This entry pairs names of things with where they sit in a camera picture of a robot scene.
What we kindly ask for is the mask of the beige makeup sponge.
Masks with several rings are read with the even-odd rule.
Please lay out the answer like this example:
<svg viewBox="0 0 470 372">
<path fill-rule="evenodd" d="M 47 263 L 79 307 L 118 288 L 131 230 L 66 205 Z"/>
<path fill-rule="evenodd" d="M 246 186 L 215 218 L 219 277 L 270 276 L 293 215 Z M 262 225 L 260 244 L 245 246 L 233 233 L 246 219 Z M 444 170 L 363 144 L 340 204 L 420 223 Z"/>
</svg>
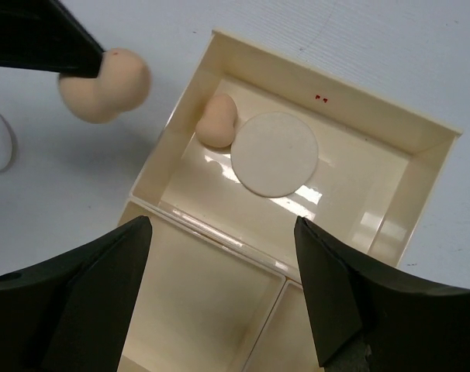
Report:
<svg viewBox="0 0 470 372">
<path fill-rule="evenodd" d="M 131 50 L 114 48 L 103 54 L 95 78 L 60 75 L 58 90 L 67 109 L 94 124 L 107 123 L 147 99 L 152 74 L 146 61 Z"/>
<path fill-rule="evenodd" d="M 237 106 L 228 94 L 211 97 L 195 126 L 198 140 L 213 148 L 225 148 L 235 139 Z"/>
</svg>

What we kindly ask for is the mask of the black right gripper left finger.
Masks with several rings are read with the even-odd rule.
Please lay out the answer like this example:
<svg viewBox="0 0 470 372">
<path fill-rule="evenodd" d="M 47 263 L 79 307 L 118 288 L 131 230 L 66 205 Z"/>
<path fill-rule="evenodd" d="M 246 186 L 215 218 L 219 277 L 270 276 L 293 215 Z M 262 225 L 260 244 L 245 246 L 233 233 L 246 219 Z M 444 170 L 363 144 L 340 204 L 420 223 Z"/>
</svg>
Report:
<svg viewBox="0 0 470 372">
<path fill-rule="evenodd" d="M 0 371 L 116 371 L 151 238 L 139 216 L 0 276 Z"/>
</svg>

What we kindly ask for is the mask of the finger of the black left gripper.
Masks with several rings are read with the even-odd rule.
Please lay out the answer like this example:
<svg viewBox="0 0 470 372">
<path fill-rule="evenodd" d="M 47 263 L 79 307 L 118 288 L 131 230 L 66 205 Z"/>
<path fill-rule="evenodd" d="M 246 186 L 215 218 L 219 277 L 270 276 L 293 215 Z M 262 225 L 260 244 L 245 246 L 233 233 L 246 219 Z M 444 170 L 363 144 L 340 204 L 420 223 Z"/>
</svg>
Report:
<svg viewBox="0 0 470 372">
<path fill-rule="evenodd" d="M 62 2 L 0 0 L 0 67 L 95 78 L 103 54 Z"/>
</svg>

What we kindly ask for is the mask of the round white powder puff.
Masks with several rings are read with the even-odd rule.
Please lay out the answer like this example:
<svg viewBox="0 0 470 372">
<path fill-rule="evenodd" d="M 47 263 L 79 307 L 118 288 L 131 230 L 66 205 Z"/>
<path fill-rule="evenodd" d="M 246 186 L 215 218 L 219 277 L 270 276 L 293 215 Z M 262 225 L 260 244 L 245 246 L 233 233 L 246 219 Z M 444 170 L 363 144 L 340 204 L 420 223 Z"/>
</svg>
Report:
<svg viewBox="0 0 470 372">
<path fill-rule="evenodd" d="M 285 112 L 247 120 L 231 145 L 232 169 L 248 190 L 266 198 L 290 195 L 313 175 L 318 143 L 311 128 Z"/>
</svg>

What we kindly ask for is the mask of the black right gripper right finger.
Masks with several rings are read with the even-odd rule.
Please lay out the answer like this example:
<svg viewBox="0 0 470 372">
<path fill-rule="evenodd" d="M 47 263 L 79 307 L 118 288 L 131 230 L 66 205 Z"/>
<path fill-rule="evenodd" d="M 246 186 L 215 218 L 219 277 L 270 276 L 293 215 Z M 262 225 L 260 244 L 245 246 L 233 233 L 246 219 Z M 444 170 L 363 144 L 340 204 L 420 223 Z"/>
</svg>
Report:
<svg viewBox="0 0 470 372">
<path fill-rule="evenodd" d="M 326 371 L 470 371 L 470 289 L 370 257 L 303 217 L 295 251 Z"/>
</svg>

